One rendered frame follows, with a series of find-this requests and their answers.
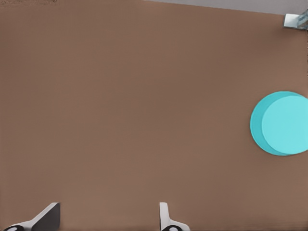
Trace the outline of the blue plate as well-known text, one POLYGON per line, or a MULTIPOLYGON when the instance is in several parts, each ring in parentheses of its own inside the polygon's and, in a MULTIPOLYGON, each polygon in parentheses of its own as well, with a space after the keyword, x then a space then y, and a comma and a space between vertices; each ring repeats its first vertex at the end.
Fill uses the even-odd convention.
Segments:
POLYGON ((291 91, 267 95, 252 111, 250 132, 255 143, 272 155, 308 151, 308 98, 291 91))

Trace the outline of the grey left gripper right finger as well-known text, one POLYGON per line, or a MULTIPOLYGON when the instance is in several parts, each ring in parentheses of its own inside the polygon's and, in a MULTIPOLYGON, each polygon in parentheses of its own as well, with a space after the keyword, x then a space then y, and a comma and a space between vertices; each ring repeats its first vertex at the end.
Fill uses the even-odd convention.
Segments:
POLYGON ((160 214, 160 231, 190 231, 187 224, 174 221, 169 216, 168 204, 166 202, 159 203, 160 214))

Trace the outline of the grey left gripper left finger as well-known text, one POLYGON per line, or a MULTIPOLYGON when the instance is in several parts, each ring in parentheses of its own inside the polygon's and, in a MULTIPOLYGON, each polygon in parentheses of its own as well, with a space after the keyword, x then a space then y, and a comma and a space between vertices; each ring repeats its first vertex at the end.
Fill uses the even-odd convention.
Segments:
POLYGON ((3 231, 58 231, 60 227, 60 203, 53 202, 33 219, 13 224, 3 231))

